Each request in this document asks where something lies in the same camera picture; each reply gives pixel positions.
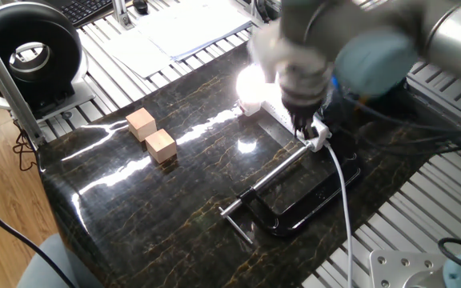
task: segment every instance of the keyboard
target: keyboard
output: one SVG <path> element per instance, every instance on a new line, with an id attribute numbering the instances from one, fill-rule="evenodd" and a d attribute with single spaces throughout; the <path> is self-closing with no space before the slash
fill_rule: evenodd
<path id="1" fill-rule="evenodd" d="M 109 12 L 113 5 L 111 0 L 74 0 L 59 8 L 74 26 L 82 26 L 91 19 Z"/>

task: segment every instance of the black device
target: black device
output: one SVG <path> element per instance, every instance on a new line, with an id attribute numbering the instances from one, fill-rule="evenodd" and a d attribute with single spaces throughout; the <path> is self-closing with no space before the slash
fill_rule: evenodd
<path id="1" fill-rule="evenodd" d="M 133 6 L 139 14 L 149 14 L 149 4 L 147 4 L 147 0 L 133 0 Z"/>
<path id="2" fill-rule="evenodd" d="M 75 27 L 80 27 L 113 10 L 111 0 L 46 0 L 60 10 Z"/>
<path id="3" fill-rule="evenodd" d="M 16 49 L 31 42 L 44 45 L 40 54 L 29 62 L 18 60 Z M 36 2 L 0 6 L 0 57 L 35 117 L 74 94 L 71 81 L 81 63 L 81 41 L 53 7 Z"/>

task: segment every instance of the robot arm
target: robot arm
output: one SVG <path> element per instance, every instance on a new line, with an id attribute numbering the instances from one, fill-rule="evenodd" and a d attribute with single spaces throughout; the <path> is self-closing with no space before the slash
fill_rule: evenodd
<path id="1" fill-rule="evenodd" d="M 297 129 L 321 105 L 332 74 L 349 90 L 375 96 L 422 56 L 461 78 L 461 2 L 386 0 L 364 8 L 349 0 L 283 0 L 282 11 L 249 51 L 267 80 L 279 74 Z"/>

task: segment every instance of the metal bracket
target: metal bracket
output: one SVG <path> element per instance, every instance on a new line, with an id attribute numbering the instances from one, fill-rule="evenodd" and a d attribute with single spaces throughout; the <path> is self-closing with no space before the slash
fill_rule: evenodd
<path id="1" fill-rule="evenodd" d="M 126 30 L 133 28 L 133 23 L 127 14 L 127 7 L 125 0 L 113 0 L 113 17 L 117 20 L 117 22 L 122 25 Z"/>

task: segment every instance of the paper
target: paper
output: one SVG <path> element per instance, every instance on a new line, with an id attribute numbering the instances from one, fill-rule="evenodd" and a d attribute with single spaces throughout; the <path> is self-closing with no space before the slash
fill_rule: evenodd
<path id="1" fill-rule="evenodd" d="M 141 78 L 149 77 L 172 63 L 138 29 L 128 30 L 106 44 L 107 51 Z"/>
<path id="2" fill-rule="evenodd" d="M 190 0 L 140 18 L 138 29 L 174 60 L 250 25 L 228 0 Z"/>

